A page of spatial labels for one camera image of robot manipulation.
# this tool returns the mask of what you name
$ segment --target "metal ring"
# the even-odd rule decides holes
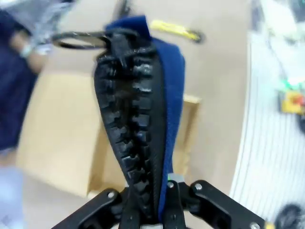
[[[66,49],[80,49],[80,50],[92,50],[105,48],[111,42],[111,35],[113,33],[122,33],[127,36],[137,37],[139,34],[136,31],[124,28],[113,28],[107,31],[99,32],[63,32],[52,36],[52,42],[55,46],[59,46]],[[73,38],[79,41],[89,42],[91,44],[71,44],[63,42],[63,39]],[[94,41],[90,41],[90,38],[96,38],[103,41],[105,44],[95,44]]]

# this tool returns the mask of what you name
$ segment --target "yellow object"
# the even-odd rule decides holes
[[[296,103],[299,97],[302,97],[302,94],[297,91],[287,91],[281,96],[281,110],[284,113],[293,113],[293,114],[303,114],[303,106],[299,103]]]
[[[150,28],[153,30],[178,34],[194,41],[199,41],[201,39],[200,35],[196,32],[188,30],[181,25],[170,24],[164,21],[154,20],[152,21]]]
[[[273,223],[266,222],[265,229],[275,229],[275,225]]]

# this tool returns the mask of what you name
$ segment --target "blue fabric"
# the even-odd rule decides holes
[[[163,177],[158,209],[159,221],[162,221],[167,187],[167,176],[168,173],[173,171],[173,149],[183,107],[185,61],[176,45],[163,42],[156,38],[151,38],[145,16],[121,19],[111,23],[106,28],[110,29],[113,27],[125,27],[133,29],[143,37],[152,39],[157,47],[157,51],[163,65],[167,125]]]
[[[9,43],[10,38],[14,33],[15,21],[5,11],[0,9],[0,41],[5,44]]]
[[[0,151],[18,143],[23,118],[36,75],[26,61],[12,50],[7,36],[12,35],[15,22],[0,11]]]

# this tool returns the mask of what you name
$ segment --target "white striped surface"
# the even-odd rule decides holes
[[[279,112],[278,61],[263,37],[251,34],[250,40],[251,72],[230,197],[274,221],[287,203],[305,206],[305,135],[296,115]]]

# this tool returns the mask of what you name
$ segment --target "yellow block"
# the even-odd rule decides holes
[[[266,222],[265,229],[275,229],[275,225],[273,223]]]
[[[294,100],[302,96],[301,93],[297,91],[288,91],[281,98],[281,109],[284,113],[302,114],[303,108],[300,104],[294,103]]]

